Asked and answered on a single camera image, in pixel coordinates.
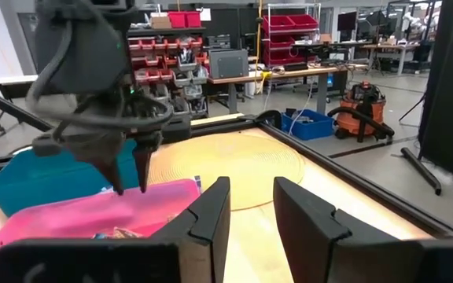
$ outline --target gray box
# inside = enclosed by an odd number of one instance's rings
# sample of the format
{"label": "gray box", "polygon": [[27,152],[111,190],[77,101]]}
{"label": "gray box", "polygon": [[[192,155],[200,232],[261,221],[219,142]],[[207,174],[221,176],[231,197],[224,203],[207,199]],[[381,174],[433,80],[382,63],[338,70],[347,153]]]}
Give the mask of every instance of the gray box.
{"label": "gray box", "polygon": [[210,50],[209,67],[213,79],[249,75],[247,50]]}

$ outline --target blue plastic crate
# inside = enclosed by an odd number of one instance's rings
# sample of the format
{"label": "blue plastic crate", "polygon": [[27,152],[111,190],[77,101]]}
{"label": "blue plastic crate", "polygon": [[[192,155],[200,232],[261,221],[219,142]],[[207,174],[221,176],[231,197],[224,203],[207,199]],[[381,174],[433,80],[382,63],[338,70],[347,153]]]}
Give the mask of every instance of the blue plastic crate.
{"label": "blue plastic crate", "polygon": [[[117,157],[125,189],[139,186],[134,147],[134,141],[127,141]],[[28,150],[17,154],[0,171],[0,208],[10,217],[24,208],[90,196],[109,186],[94,167],[75,161],[67,151],[37,157]]]}
{"label": "blue plastic crate", "polygon": [[[308,117],[314,122],[312,123],[302,123],[296,121],[293,129],[291,130],[292,135],[295,137],[308,141],[313,138],[324,138],[329,137],[333,134],[333,118],[324,116],[309,109],[304,109],[300,117]],[[289,128],[293,119],[287,116],[285,113],[282,113],[282,130],[286,133],[289,133]]]}

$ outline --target concrete floor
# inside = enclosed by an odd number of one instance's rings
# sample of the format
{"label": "concrete floor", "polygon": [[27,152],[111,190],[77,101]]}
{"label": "concrete floor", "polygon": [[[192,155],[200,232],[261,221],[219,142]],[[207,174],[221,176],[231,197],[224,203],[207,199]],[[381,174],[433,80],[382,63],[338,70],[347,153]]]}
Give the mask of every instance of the concrete floor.
{"label": "concrete floor", "polygon": [[[333,158],[336,162],[350,170],[369,178],[373,182],[384,186],[403,199],[410,201],[415,206],[435,215],[437,218],[453,225],[453,175],[427,164],[435,176],[441,181],[443,193],[437,197],[433,189],[403,158],[399,158],[402,147],[410,148],[414,153],[418,152],[417,133],[422,107],[417,107],[404,120],[404,126],[398,119],[422,97],[427,83],[427,74],[395,76],[380,73],[355,73],[352,82],[360,82],[364,79],[376,84],[387,97],[385,107],[385,122],[396,132],[392,144],[385,141],[376,141],[367,138],[363,143],[358,143],[354,138],[338,140],[335,137],[320,138],[305,143],[318,152]],[[302,108],[307,100],[307,94],[303,91],[293,93],[292,86],[280,86],[273,91],[270,97],[266,94],[255,96],[254,99],[246,99],[245,103],[238,103],[238,111],[244,114],[257,114],[263,111],[266,99],[267,109]],[[57,107],[70,108],[71,101],[64,97],[50,97],[49,103]],[[15,104],[25,108],[22,99],[15,100]],[[337,107],[338,98],[332,98],[327,105],[327,110]],[[308,102],[306,108],[316,108],[316,97]],[[209,105],[210,116],[228,114],[228,109],[217,102]],[[2,125],[8,129],[8,134],[0,137],[0,156],[10,153],[17,147],[29,144],[34,137],[40,134],[39,130],[17,121],[8,115],[4,115]]]}

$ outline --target orange shop vacuum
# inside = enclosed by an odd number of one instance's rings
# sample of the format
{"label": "orange shop vacuum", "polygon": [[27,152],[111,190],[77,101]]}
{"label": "orange shop vacuum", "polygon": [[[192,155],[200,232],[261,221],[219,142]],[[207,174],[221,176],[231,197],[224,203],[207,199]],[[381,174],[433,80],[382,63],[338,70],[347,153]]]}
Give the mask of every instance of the orange shop vacuum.
{"label": "orange shop vacuum", "polygon": [[394,135],[394,130],[384,123],[385,96],[375,85],[366,81],[354,85],[340,105],[328,113],[329,117],[338,114],[337,138],[357,136],[358,142],[363,142],[365,136],[373,135],[379,140]]}

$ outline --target yellow circular pattern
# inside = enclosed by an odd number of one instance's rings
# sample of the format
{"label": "yellow circular pattern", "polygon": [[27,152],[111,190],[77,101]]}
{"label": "yellow circular pattern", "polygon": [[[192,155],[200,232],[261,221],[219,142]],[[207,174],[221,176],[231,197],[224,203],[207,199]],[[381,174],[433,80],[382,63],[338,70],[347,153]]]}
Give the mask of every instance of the yellow circular pattern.
{"label": "yellow circular pattern", "polygon": [[154,153],[149,183],[200,176],[207,189],[218,177],[230,177],[232,210],[272,201],[274,177],[298,183],[304,161],[294,149],[277,141],[246,134],[212,134],[192,138]]}

